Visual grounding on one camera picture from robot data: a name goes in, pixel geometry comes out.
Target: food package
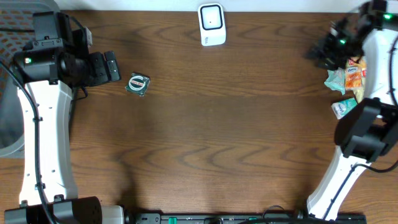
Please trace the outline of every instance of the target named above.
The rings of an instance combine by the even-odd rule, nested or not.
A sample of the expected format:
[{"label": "food package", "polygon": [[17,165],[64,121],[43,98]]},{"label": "food package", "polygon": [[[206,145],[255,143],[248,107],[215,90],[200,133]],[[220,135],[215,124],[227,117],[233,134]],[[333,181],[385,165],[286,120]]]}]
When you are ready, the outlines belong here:
[{"label": "food package", "polygon": [[355,106],[357,105],[354,98],[350,98],[348,100],[343,100],[338,103],[333,103],[331,108],[335,113],[337,119],[341,119],[344,117],[348,112],[350,112]]},{"label": "food package", "polygon": [[[362,86],[365,87],[365,81],[366,79],[364,77],[362,77]],[[357,90],[353,90],[353,93],[355,95],[356,101],[358,103],[360,103],[363,100],[363,95],[364,95],[365,89],[364,88],[360,88]]]},{"label": "food package", "polygon": [[328,70],[329,77],[325,81],[325,86],[329,87],[331,90],[338,90],[342,95],[346,93],[344,86],[345,83],[345,72],[343,69],[339,68],[335,71]]},{"label": "food package", "polygon": [[345,70],[346,90],[360,90],[364,87],[366,78],[366,59],[364,57],[352,57],[347,60]]},{"label": "food package", "polygon": [[362,88],[362,70],[360,67],[346,68],[346,90],[357,90]]}]

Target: white plug-in device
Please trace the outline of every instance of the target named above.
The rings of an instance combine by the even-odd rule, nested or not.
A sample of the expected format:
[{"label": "white plug-in device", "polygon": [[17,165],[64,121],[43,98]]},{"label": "white plug-in device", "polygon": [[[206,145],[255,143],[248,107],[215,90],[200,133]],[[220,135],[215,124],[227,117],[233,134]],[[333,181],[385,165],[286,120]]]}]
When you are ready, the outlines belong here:
[{"label": "white plug-in device", "polygon": [[223,7],[218,3],[203,4],[198,8],[201,44],[203,46],[225,43],[226,29]]}]

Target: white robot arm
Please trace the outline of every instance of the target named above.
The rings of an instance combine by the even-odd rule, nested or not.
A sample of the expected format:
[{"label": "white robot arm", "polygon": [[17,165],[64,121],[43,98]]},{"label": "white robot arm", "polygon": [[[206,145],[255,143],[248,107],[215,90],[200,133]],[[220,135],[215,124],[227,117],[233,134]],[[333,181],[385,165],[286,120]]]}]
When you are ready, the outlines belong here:
[{"label": "white robot arm", "polygon": [[[394,48],[394,40],[398,37],[398,24],[396,23],[395,15],[386,13],[386,8],[379,8],[382,3],[386,2],[372,1],[366,3],[361,8],[360,16],[366,22],[373,23],[373,26],[361,27],[361,25],[359,25],[359,34],[355,39],[357,39],[359,43],[363,42],[361,46],[368,65],[364,97],[368,99],[377,98],[381,103],[394,105],[389,86],[389,59],[393,53],[391,52],[391,49]],[[376,19],[382,19],[382,21],[386,22],[387,26],[381,29],[379,26],[375,25]],[[344,32],[345,30],[342,29],[342,27],[337,27],[336,29],[332,28],[330,37],[333,36],[336,40],[349,39],[349,37],[341,34]],[[355,46],[357,43],[356,40],[350,40],[347,44]],[[346,54],[347,56],[356,56],[350,55],[351,52],[343,52],[343,54]],[[397,57],[394,57],[391,61],[392,64],[397,64],[397,62]],[[334,66],[344,66],[346,63],[346,57],[343,57],[343,60],[339,65],[338,63],[339,62],[336,62]],[[392,67],[392,73],[398,74],[398,67]],[[394,83],[392,85],[398,86],[398,78],[393,79],[393,81]],[[384,115],[389,116],[390,114],[377,114],[379,118],[383,118],[382,116]],[[358,119],[358,117],[350,117],[349,119]],[[365,134],[365,132],[361,132],[358,135],[352,134],[350,138],[360,138]],[[366,157],[361,153],[361,151],[370,150],[368,148],[373,147],[372,144],[380,143],[380,146],[374,146],[374,149],[377,148],[377,150],[380,150],[380,152],[377,153],[381,153],[381,151],[385,150],[386,147],[390,147],[391,144],[395,144],[394,142],[389,142],[389,144],[383,145],[383,136],[378,136],[378,138],[372,140],[369,138],[368,141],[368,145],[356,146],[357,152],[346,155],[343,153],[342,147],[347,147],[349,140],[344,142],[344,146],[336,146],[333,160],[329,165],[326,174],[323,176],[320,185],[307,199],[307,210],[310,216],[324,220],[336,220],[341,203],[354,185],[355,181],[366,169],[364,166],[357,165],[362,164],[370,166],[371,162],[375,161],[379,156],[376,154],[371,157]]]},{"label": "white robot arm", "polygon": [[[72,31],[70,20],[80,29]],[[68,128],[72,88],[120,80],[116,57],[112,51],[89,54],[91,32],[73,17],[41,12],[33,21],[35,40],[14,55],[14,74],[1,64],[19,86],[25,133],[21,208],[6,211],[6,223],[123,224],[120,206],[102,207],[96,197],[78,198]]]}]

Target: green package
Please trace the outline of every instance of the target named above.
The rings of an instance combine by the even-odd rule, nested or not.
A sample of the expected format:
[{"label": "green package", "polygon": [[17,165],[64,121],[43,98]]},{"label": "green package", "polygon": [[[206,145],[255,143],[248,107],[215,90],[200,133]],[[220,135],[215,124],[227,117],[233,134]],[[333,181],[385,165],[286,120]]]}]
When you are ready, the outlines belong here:
[{"label": "green package", "polygon": [[342,95],[346,93],[345,88],[345,72],[343,69],[339,68],[335,71],[328,70],[329,77],[325,81],[325,86],[329,87],[331,90],[338,90]]},{"label": "green package", "polygon": [[338,103],[333,103],[331,108],[337,119],[341,119],[344,117],[348,112],[350,112],[355,106],[357,105],[356,100],[354,98],[350,98],[348,100],[343,100]]}]

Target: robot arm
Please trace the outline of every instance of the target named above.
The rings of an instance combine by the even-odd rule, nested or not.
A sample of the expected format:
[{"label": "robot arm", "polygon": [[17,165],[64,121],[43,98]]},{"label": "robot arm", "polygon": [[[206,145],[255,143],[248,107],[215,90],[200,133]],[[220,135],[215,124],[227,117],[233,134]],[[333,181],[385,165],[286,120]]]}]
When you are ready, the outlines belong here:
[{"label": "robot arm", "polygon": [[[345,68],[350,57],[365,55],[368,69],[365,99],[340,120],[333,160],[320,185],[307,199],[311,217],[335,220],[347,193],[366,169],[362,165],[370,166],[398,140],[397,107],[391,106],[388,70],[391,49],[398,36],[398,19],[386,13],[386,9],[387,1],[365,3],[359,12],[357,34],[346,30],[348,21],[344,18],[312,52],[320,59],[321,67],[332,70]],[[393,68],[392,73],[397,74],[398,68]],[[393,86],[398,86],[397,79]],[[376,118],[382,118],[386,124],[373,124]]]},{"label": "robot arm", "polygon": [[91,33],[87,28],[72,31],[63,13],[33,15],[35,41],[14,55],[11,69],[25,86],[37,108],[35,117],[22,89],[18,97],[24,111],[25,172],[19,195],[21,208],[5,212],[6,223],[47,223],[36,179],[35,144],[39,142],[41,182],[45,203],[62,223],[124,223],[119,206],[102,207],[96,197],[78,198],[69,148],[69,107],[72,88],[96,86],[121,79],[112,51],[89,54]]}]

